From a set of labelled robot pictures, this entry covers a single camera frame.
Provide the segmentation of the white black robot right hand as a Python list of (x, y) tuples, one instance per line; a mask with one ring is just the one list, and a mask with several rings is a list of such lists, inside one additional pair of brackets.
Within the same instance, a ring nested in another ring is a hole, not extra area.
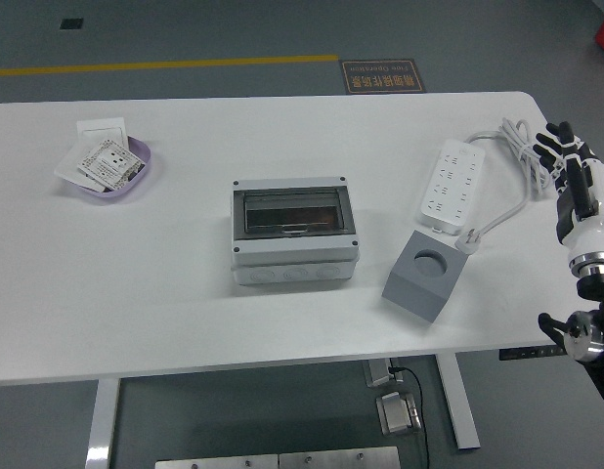
[(554, 182), (556, 236), (568, 249), (570, 268), (604, 262), (604, 163), (567, 121), (548, 123), (533, 150)]

